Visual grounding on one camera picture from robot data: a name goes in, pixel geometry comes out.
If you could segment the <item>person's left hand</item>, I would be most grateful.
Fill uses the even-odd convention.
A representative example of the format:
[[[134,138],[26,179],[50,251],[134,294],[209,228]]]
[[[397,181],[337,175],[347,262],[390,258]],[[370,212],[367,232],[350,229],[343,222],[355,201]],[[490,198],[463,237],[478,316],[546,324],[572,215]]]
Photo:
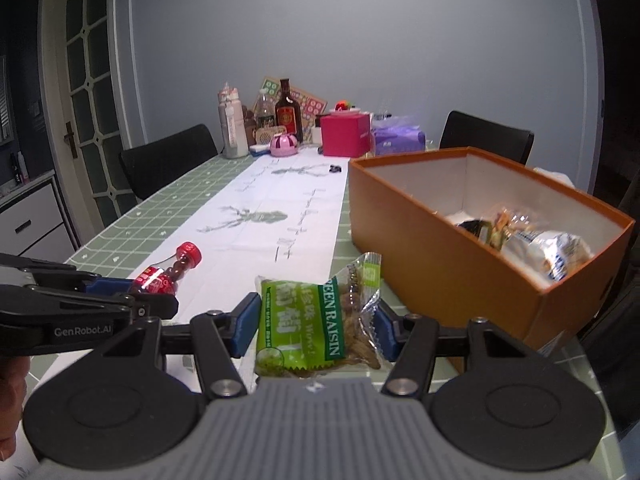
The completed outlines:
[[[10,458],[16,448],[15,434],[22,418],[26,396],[28,356],[2,358],[0,372],[0,452],[1,460]]]

